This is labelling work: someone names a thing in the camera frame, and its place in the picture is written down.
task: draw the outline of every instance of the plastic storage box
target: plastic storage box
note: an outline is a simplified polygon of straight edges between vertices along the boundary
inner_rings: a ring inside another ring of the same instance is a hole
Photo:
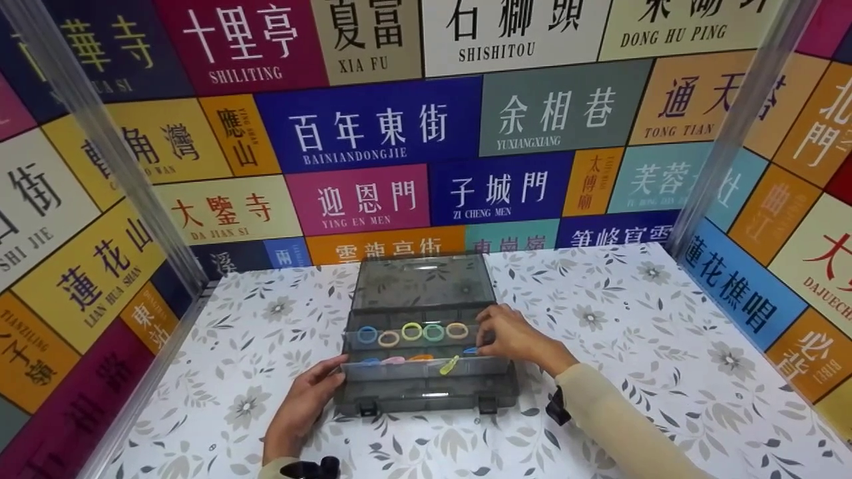
[[[337,412],[488,414],[514,406],[515,365],[475,353],[476,315],[494,303],[480,254],[364,261],[343,338],[349,362]]]

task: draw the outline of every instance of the pink sign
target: pink sign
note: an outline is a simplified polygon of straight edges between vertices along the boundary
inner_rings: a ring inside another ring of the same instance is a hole
[[[852,23],[849,0],[822,0],[810,19],[796,51],[831,58]]]
[[[36,121],[32,119],[12,87],[6,83],[3,75],[0,75],[0,141],[33,126],[36,126]]]
[[[2,476],[77,477],[152,360],[114,320],[0,454]]]
[[[425,164],[285,178],[305,236],[429,225]]]
[[[156,0],[199,95],[328,85],[311,2]]]

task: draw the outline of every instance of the box latch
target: box latch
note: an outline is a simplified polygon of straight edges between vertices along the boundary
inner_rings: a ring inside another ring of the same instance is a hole
[[[378,415],[378,404],[374,399],[358,400],[356,407],[362,418],[374,418]]]
[[[492,395],[479,396],[480,414],[497,414],[497,399]]]

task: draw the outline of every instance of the blue sign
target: blue sign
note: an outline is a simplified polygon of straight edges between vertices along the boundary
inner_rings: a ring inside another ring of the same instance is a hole
[[[177,319],[183,317],[193,303],[193,297],[189,295],[189,291],[181,283],[180,278],[177,277],[177,273],[168,261],[163,262],[157,268],[157,271],[154,271],[153,276],[151,276],[151,284],[157,288],[157,292],[169,305],[172,313],[175,313]]]
[[[761,351],[807,306],[706,218],[699,223],[681,263]]]
[[[760,158],[745,148],[740,148],[728,173],[722,181],[722,186],[716,194],[716,200],[710,203],[707,217],[723,231],[728,231],[731,224],[746,203],[757,180],[766,170],[768,161]]]
[[[44,0],[44,4],[104,102],[194,95],[151,2]],[[3,76],[39,123],[66,112],[24,38],[2,15],[0,58]]]
[[[475,158],[480,77],[256,94],[284,173]]]
[[[219,280],[229,273],[272,268],[263,241],[195,245],[190,248],[211,280]]]
[[[273,268],[303,268],[311,265],[311,256],[303,237],[266,239],[269,262]]]
[[[429,166],[432,226],[557,218],[573,152]]]
[[[681,209],[711,145],[703,141],[628,147],[607,213]]]
[[[666,241],[680,210],[570,216],[559,223],[557,248]]]

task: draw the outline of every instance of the wristwatch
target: wristwatch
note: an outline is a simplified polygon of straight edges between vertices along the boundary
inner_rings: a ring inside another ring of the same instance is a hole
[[[547,395],[550,402],[547,403],[545,411],[551,419],[556,421],[558,425],[564,425],[571,420],[571,414],[565,409],[565,402],[562,400],[562,387],[556,386],[556,392],[552,395]]]
[[[337,479],[340,477],[340,459],[325,456],[319,464],[297,461],[282,467],[280,472],[290,479]]]

